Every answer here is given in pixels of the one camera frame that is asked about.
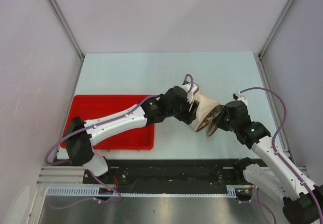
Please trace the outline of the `beige mesh laundry bag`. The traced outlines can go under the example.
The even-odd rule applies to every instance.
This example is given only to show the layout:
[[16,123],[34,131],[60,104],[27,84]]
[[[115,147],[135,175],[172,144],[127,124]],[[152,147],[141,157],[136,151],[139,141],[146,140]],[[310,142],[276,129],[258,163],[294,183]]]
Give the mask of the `beige mesh laundry bag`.
[[209,98],[205,96],[202,91],[200,91],[193,99],[193,101],[199,101],[199,107],[196,112],[196,119],[192,121],[192,123],[189,125],[195,132],[199,132],[203,129],[206,129],[206,136],[210,137],[212,136],[218,127],[216,126],[216,123],[210,122],[209,125],[203,126],[203,120],[206,117],[206,115],[212,111],[219,111],[221,112],[224,106],[220,104],[218,101]]

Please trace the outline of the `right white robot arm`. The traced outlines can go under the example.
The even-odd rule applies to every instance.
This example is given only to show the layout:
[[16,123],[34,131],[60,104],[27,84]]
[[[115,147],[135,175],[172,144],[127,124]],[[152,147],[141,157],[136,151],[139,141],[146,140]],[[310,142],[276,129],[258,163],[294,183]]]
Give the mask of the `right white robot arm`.
[[238,184],[249,182],[282,206],[289,223],[322,222],[322,186],[302,171],[279,150],[269,130],[260,122],[251,120],[247,105],[234,100],[222,107],[213,119],[218,129],[233,132],[237,140],[252,150],[270,169],[270,173],[242,159],[244,166],[233,171]]

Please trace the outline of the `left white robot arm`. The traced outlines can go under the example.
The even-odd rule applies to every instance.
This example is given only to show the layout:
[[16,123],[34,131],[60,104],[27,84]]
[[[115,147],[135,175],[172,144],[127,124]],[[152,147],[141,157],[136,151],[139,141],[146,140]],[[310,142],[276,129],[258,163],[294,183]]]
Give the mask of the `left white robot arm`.
[[164,94],[148,96],[109,116],[86,121],[73,118],[63,137],[69,163],[85,167],[100,183],[107,183],[112,172],[106,159],[95,153],[94,146],[119,133],[161,123],[170,117],[191,124],[199,106],[199,101],[194,99],[198,92],[199,86],[188,83],[174,86]]

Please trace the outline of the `brown bra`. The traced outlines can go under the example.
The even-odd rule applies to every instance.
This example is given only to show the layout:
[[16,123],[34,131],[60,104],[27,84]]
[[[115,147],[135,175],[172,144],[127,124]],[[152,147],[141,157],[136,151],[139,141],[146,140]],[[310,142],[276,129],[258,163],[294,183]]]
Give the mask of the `brown bra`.
[[210,122],[215,118],[215,117],[217,117],[218,115],[220,114],[220,112],[219,111],[215,111],[215,110],[212,110],[212,111],[210,111],[207,115],[206,115],[206,117],[204,118],[204,120],[203,120],[203,126],[205,127],[205,126],[207,126],[207,125],[209,125],[210,124]]

